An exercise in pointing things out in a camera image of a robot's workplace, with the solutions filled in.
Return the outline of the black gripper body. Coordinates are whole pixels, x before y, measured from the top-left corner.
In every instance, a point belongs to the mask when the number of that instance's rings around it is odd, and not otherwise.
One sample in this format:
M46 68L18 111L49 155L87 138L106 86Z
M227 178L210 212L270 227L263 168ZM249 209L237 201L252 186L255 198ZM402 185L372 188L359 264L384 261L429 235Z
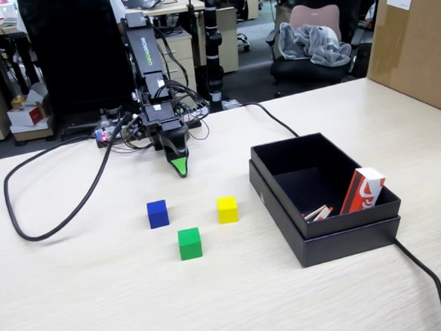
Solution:
M185 122L177 116L171 102L163 102L161 104L148 104L143 107L142 128L146 136L151 139L157 150L161 150L163 146L159 140L161 131L180 128L186 125Z

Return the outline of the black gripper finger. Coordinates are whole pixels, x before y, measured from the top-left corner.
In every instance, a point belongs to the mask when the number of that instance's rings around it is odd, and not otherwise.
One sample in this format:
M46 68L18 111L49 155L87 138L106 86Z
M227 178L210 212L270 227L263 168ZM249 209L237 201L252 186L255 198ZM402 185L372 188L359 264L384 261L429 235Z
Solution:
M187 142L190 132L186 125L159 133L159 140L165 151L166 159L180 159L189 156Z
M188 176L188 153L178 155L173 150L164 149L166 161L174 168L175 172L181 177Z

